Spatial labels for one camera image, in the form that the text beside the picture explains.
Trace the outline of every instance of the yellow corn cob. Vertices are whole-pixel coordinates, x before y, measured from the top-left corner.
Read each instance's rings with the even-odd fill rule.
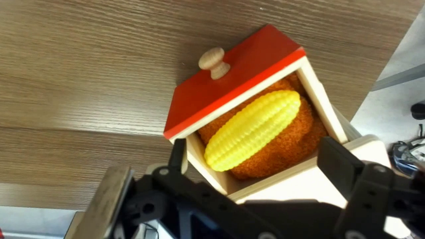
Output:
[[[297,92],[276,90],[256,98],[230,118],[207,143],[204,158],[215,171],[226,171],[262,150],[297,116]]]

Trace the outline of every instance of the wooden knob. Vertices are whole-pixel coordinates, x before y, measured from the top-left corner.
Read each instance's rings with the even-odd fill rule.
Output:
[[[199,68],[211,72],[211,78],[218,80],[230,70],[230,65],[223,61],[224,49],[212,48],[199,58]]]

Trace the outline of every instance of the screw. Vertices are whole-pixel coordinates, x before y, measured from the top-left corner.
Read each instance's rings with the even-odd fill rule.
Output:
[[[271,232],[264,231],[264,232],[260,232],[258,239],[276,239],[276,236]]]
[[[169,173],[170,173],[169,169],[161,169],[161,170],[159,170],[159,174],[161,174],[161,175],[169,175]]]
[[[367,239],[361,232],[349,230],[345,232],[345,239]]]

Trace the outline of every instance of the wooden surface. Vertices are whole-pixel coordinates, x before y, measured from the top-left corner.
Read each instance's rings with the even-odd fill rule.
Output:
[[[74,218],[70,222],[70,226],[69,226],[66,234],[65,234],[65,239],[74,238],[77,227],[78,227],[80,222],[82,220],[82,218],[84,218],[84,211],[77,211]]]
[[[72,238],[121,238],[114,236],[113,231],[131,181],[130,167],[109,167]]]
[[[422,4],[1,0],[0,205],[84,209],[108,166],[166,161],[175,84],[266,23],[351,118]]]

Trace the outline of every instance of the red roof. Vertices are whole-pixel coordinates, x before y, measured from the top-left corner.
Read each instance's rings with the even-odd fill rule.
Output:
[[[165,137],[174,138],[228,101],[247,92],[287,65],[304,57],[304,49],[272,25],[264,25],[226,52],[231,69],[219,80],[200,70],[177,86],[165,126]]]

